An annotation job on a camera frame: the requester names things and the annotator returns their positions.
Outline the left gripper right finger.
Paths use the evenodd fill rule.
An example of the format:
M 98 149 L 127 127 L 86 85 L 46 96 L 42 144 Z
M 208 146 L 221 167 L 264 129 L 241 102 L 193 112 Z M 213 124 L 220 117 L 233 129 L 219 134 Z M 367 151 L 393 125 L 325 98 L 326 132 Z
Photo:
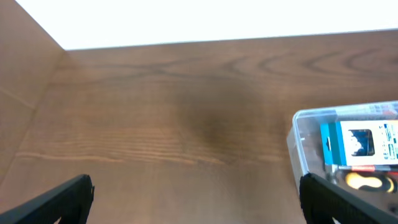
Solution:
M 300 206 L 308 224 L 357 223 L 394 224 L 397 218 L 320 176 L 308 173 L 300 178 Z

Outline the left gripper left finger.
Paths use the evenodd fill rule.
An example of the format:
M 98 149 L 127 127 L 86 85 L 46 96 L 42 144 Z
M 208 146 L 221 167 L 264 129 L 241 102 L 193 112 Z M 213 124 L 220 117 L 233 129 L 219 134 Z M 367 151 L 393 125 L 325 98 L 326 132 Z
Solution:
M 1 223 L 85 224 L 94 201 L 95 186 L 87 174 L 61 185 L 1 214 Z

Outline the stubby yellow black screwdriver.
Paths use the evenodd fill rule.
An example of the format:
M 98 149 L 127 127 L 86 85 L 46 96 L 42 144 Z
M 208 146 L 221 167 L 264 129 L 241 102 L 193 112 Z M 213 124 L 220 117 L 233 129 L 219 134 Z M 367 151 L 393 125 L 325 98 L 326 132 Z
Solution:
M 356 190 L 388 194 L 397 192 L 397 182 L 385 174 L 350 172 L 345 175 L 345 182 Z

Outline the black orange pen tool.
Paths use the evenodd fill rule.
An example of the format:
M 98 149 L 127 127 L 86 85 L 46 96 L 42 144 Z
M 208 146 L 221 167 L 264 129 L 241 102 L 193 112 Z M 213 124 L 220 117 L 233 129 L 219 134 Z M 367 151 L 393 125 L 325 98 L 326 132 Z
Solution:
M 331 181 L 338 182 L 339 178 L 344 179 L 350 172 L 362 172 L 365 174 L 385 174 L 397 178 L 397 166 L 370 165 L 370 166 L 343 166 L 325 165 L 324 170 Z

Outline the blue white product box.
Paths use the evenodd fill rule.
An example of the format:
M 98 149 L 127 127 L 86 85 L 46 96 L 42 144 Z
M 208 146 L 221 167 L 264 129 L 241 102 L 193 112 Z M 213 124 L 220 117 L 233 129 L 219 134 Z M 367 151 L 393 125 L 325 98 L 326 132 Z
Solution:
M 397 164 L 397 121 L 337 121 L 320 125 L 325 164 Z

